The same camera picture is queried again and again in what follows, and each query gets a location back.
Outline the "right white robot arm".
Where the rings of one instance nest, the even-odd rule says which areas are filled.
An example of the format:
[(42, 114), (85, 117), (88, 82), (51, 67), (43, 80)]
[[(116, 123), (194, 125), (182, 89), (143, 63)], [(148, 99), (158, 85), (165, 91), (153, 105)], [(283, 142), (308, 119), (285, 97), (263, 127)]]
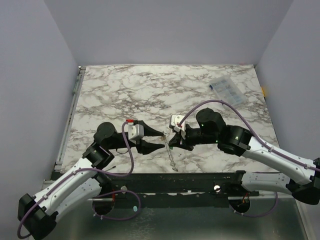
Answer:
[(196, 145), (216, 144), (225, 154), (251, 159), (276, 170), (275, 173), (243, 173), (242, 178), (229, 184), (234, 195), (240, 196), (246, 191), (280, 192), (305, 204), (319, 204), (319, 158), (303, 158), (280, 149), (246, 128), (226, 124), (221, 114), (210, 108), (196, 114), (198, 128), (182, 120), (182, 115), (170, 117), (169, 128), (175, 133), (169, 141), (170, 147), (192, 151)]

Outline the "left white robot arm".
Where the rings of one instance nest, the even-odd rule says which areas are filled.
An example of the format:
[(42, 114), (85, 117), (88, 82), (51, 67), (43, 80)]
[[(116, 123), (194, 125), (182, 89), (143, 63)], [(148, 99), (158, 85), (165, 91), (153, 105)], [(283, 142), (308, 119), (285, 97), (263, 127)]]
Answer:
[[(146, 142), (144, 137), (163, 136), (163, 132), (153, 129), (142, 120), (127, 119), (122, 124), (127, 131), (117, 132), (111, 122), (101, 123), (94, 136), (93, 143), (82, 157), (48, 188), (30, 195), (26, 193), (18, 202), (17, 237), (20, 240), (33, 236), (36, 240), (45, 238), (57, 225), (58, 207), (78, 187), (87, 180), (96, 181), (93, 191), (97, 196), (106, 197), (111, 190), (110, 176), (125, 178), (133, 173), (135, 163), (131, 148), (142, 155), (164, 148), (163, 144)], [(111, 150), (126, 148), (130, 157), (130, 170), (127, 173), (111, 173), (104, 168), (114, 159)]]

